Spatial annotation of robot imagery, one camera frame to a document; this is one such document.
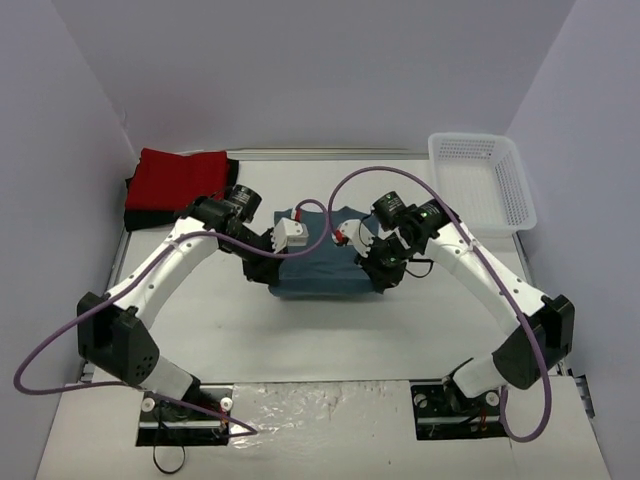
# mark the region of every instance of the table surface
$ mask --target table surface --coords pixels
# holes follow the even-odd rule
[[[273,225],[275,210],[309,197],[326,203],[334,186],[358,168],[392,165],[428,182],[427,162],[244,161],[238,182],[263,197],[251,225],[262,232]],[[407,204],[430,198],[404,177],[376,172],[348,183],[336,208],[349,205],[366,212],[390,190]],[[133,233],[121,274],[133,271],[169,230]],[[513,238],[482,241],[523,275]],[[222,253],[202,262],[184,281],[151,332],[165,357],[208,383],[439,378],[505,339],[484,306],[437,265],[422,280],[406,275],[384,295],[282,300],[266,286],[248,283],[240,259]]]
[[[428,181],[426,162],[377,163]],[[254,229],[267,228],[270,212],[301,198],[326,201],[338,181],[364,165],[244,161],[239,182],[264,198]],[[390,174],[365,175],[348,187],[336,207],[366,210],[392,189],[407,203],[427,198]],[[133,270],[167,232],[133,234],[121,273]],[[482,241],[523,274],[513,239]],[[568,377],[552,377],[551,422],[532,444],[415,440],[406,380],[442,376],[504,339],[484,307],[438,268],[377,298],[282,301],[248,284],[238,259],[214,255],[169,299],[152,333],[165,356],[205,382],[235,383],[234,415],[261,431],[226,448],[189,448],[176,478],[609,478]],[[98,371],[95,380],[105,377]],[[64,394],[38,479],[163,477],[150,449],[134,446],[140,400],[124,388]],[[511,395],[508,413],[517,432],[530,431],[541,411],[539,382]],[[163,449],[160,461],[170,467],[177,454]]]
[[[608,479],[575,383],[553,377],[554,408],[533,443],[506,438],[418,442],[409,384],[403,381],[242,384],[234,415],[260,430],[227,447],[187,449],[179,479]],[[517,432],[540,418],[540,383],[513,391]],[[64,394],[38,480],[166,478],[151,449],[135,447],[142,394],[99,388]],[[177,448],[159,449],[165,468]]]

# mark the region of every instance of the white wall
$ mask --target white wall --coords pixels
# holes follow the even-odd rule
[[[640,471],[639,25],[635,0],[578,0],[508,131],[537,205],[533,273],[575,302],[570,363],[625,479]]]
[[[13,390],[18,363],[77,300],[104,288],[135,165],[89,67],[49,1],[0,5],[0,465],[33,478],[57,397]],[[31,386],[75,380],[73,334],[28,372]]]
[[[136,149],[503,133],[574,0],[53,0]]]

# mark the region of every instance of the blue-gray t-shirt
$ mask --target blue-gray t-shirt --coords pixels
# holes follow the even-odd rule
[[[335,210],[333,224],[337,227],[345,220],[361,219],[365,213],[349,207]],[[275,212],[274,221],[291,218],[291,210]],[[300,222],[307,226],[309,239],[305,247],[290,247],[289,252],[299,252],[313,245],[324,229],[321,213],[301,211]],[[378,233],[378,222],[374,218],[364,221],[374,234]],[[312,295],[360,295],[373,292],[369,276],[354,263],[357,255],[351,246],[338,247],[327,235],[322,244],[301,258],[286,259],[280,265],[280,284],[270,286],[269,291],[276,297],[296,297]]]

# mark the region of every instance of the black wire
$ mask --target black wire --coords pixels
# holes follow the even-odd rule
[[[222,196],[222,198],[227,198],[227,193],[229,193],[233,187],[234,185],[227,185],[226,187],[221,188],[220,190],[216,190],[211,195],[209,195],[209,198],[216,198],[217,195],[220,195],[223,192],[224,192],[224,195]]]
[[[481,409],[476,410],[473,413],[473,415],[471,415],[469,418],[465,418],[458,425],[467,425],[467,424],[473,422],[476,418],[478,418],[478,415],[480,415],[480,412],[481,412]]]
[[[368,215],[365,215],[364,217],[362,217],[360,219],[360,223],[358,224],[358,238],[360,239],[360,243],[362,243],[363,245],[365,245],[364,240],[362,240],[362,224],[364,223],[365,220],[368,220],[369,218],[371,218],[371,214],[369,213]]]
[[[411,275],[413,278],[425,278],[427,275],[431,273],[431,270],[433,270],[433,260],[417,258],[417,259],[409,260],[409,262],[410,263],[429,263],[429,270],[427,270],[427,273],[425,273],[424,275],[416,275],[415,273],[405,269],[405,272]]]
[[[162,421],[162,409],[163,408],[164,408],[164,402],[160,402],[160,404],[158,405],[158,429],[156,430],[156,434],[153,437],[153,464],[156,466],[156,468],[158,470],[160,470],[165,475],[173,475],[175,473],[178,473],[180,470],[182,470],[182,467],[184,467],[184,464],[187,461],[187,451],[185,450],[184,445],[178,445],[182,449],[182,463],[174,470],[165,470],[158,463],[158,459],[156,458],[156,448],[158,446],[158,439],[160,437],[160,430],[164,429],[167,432],[171,432],[171,429],[169,427],[167,427],[165,425],[165,423]]]

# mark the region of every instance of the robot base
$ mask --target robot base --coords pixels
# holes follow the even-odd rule
[[[232,398],[232,385],[202,385],[215,401]],[[219,446],[227,445],[228,425],[217,418],[176,407],[165,402],[155,402],[145,394],[138,421],[137,447]]]
[[[497,395],[497,391],[487,392],[483,397],[488,401],[479,401],[476,407],[461,414],[449,405],[440,380],[411,382],[417,440],[506,437],[504,427],[498,421]]]

